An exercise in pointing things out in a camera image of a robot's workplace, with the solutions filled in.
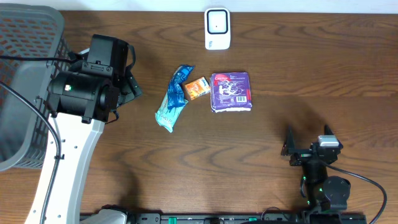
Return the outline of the blue snack wrapper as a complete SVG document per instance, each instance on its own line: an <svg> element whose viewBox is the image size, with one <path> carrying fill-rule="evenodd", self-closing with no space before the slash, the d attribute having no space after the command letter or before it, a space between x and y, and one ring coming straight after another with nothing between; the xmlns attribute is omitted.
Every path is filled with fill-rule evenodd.
<svg viewBox="0 0 398 224"><path fill-rule="evenodd" d="M174 72L167 89L169 110L185 106L185 94L182 90L182 83L187 80L195 67L190 65L180 65Z"/></svg>

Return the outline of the mint green wipes pack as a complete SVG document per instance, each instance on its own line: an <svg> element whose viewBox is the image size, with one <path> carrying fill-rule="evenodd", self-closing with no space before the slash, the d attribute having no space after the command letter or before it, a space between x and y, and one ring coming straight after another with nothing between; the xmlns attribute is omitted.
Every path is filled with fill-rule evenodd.
<svg viewBox="0 0 398 224"><path fill-rule="evenodd" d="M155 120L160 126L163 126L168 132L172 133L174 130L174 125L178 120L180 113L187 105L188 100L185 100L183 106L173 108L171 110L168 109L167 103L168 103L168 95L165 94L160 108L155 113Z"/></svg>

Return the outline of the purple Carefree pad pack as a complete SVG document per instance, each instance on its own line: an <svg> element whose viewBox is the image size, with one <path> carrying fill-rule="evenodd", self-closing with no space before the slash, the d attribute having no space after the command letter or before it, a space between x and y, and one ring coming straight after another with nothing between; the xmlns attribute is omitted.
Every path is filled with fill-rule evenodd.
<svg viewBox="0 0 398 224"><path fill-rule="evenodd" d="M248 72L214 73L210 77L211 110L251 111L252 98Z"/></svg>

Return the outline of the orange Kleenex tissue pack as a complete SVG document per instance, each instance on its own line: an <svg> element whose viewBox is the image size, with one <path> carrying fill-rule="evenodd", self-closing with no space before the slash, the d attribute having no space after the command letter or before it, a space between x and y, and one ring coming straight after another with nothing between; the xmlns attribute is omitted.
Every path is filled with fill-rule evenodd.
<svg viewBox="0 0 398 224"><path fill-rule="evenodd" d="M185 89L191 100L211 92L211 87L205 77L201 77L193 82L187 83Z"/></svg>

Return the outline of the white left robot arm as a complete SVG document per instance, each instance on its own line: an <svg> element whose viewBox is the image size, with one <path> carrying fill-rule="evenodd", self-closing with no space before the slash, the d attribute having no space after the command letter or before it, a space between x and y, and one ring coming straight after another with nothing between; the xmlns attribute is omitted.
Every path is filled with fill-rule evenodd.
<svg viewBox="0 0 398 224"><path fill-rule="evenodd" d="M89 50L50 81L46 155L26 223L79 223L91 157L109 116L142 94L129 57L136 60L131 44L95 34Z"/></svg>

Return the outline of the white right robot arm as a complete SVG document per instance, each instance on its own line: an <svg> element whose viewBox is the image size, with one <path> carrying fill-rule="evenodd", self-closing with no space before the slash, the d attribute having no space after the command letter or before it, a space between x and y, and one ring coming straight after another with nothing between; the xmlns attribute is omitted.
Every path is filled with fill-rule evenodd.
<svg viewBox="0 0 398 224"><path fill-rule="evenodd" d="M311 209L316 208L321 212L347 209L350 182L338 176L329 176L326 170L328 165L338 160L342 149L342 143L327 125L324 126L324 134L319 135L317 141L305 149L295 146L293 131L291 128L288 129L281 154L290 156L291 166L302 168L300 191L302 196L308 199Z"/></svg>

